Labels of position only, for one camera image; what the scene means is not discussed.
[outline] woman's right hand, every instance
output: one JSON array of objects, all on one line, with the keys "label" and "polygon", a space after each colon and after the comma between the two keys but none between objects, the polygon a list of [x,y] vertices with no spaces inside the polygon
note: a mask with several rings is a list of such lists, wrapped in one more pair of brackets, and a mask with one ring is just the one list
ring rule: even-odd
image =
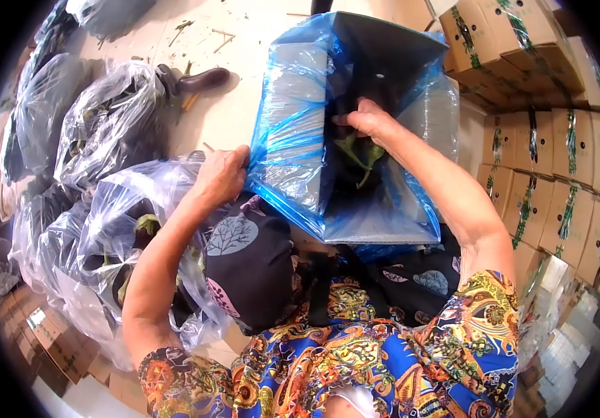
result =
[{"label": "woman's right hand", "polygon": [[358,99],[358,110],[349,114],[333,117],[333,123],[339,126],[352,126],[358,130],[358,137],[370,137],[372,141],[384,147],[389,153],[396,138],[407,132],[393,116],[390,116],[372,100]]}]

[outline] colorful paisley shirt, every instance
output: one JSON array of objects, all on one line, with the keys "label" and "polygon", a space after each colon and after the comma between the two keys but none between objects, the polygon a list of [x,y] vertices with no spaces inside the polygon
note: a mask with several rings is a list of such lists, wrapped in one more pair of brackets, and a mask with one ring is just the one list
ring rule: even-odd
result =
[{"label": "colorful paisley shirt", "polygon": [[518,310],[511,282],[475,273],[421,331],[376,319],[367,294],[333,278],[330,326],[255,336],[232,367],[178,348],[149,353],[139,378],[155,417],[320,417],[331,391],[363,386],[380,417],[495,417],[512,411]]}]

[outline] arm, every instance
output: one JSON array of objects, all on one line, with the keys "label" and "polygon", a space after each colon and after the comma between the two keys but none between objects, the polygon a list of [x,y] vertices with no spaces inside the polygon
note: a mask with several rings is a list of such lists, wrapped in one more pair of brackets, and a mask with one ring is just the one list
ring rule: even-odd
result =
[{"label": "arm", "polygon": [[461,282],[480,270],[496,270],[515,283],[511,238],[475,179],[371,100],[361,99],[357,111],[335,121],[369,135],[426,190],[460,244]]},{"label": "arm", "polygon": [[179,260],[207,216],[244,187],[248,146],[208,155],[195,181],[167,223],[151,240],[131,275],[123,306],[123,338],[137,367],[150,352],[181,347],[168,313],[176,290]]}]

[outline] hand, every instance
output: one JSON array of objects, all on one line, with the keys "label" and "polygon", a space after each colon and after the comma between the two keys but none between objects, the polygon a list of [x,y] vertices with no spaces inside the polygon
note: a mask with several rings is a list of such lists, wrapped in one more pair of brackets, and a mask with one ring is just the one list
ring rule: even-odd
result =
[{"label": "hand", "polygon": [[393,116],[384,112],[372,100],[358,99],[358,110],[349,114],[333,116],[333,123],[339,126],[352,126],[358,130],[358,137],[370,137],[372,141],[389,151],[390,142],[405,130]]},{"label": "hand", "polygon": [[235,199],[244,188],[249,146],[240,145],[234,151],[207,151],[190,194],[215,209]]}]

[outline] forearm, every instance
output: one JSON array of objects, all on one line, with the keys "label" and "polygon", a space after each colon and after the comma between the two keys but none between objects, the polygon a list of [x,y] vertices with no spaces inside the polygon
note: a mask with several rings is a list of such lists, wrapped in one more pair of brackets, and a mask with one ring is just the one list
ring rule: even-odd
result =
[{"label": "forearm", "polygon": [[210,212],[211,208],[191,192],[181,200],[135,266],[126,291],[124,325],[136,320],[167,323],[179,261],[191,237]]},{"label": "forearm", "polygon": [[461,247],[473,246],[494,234],[508,236],[475,179],[413,133],[398,127],[389,138],[382,138],[386,150],[426,190]]}]

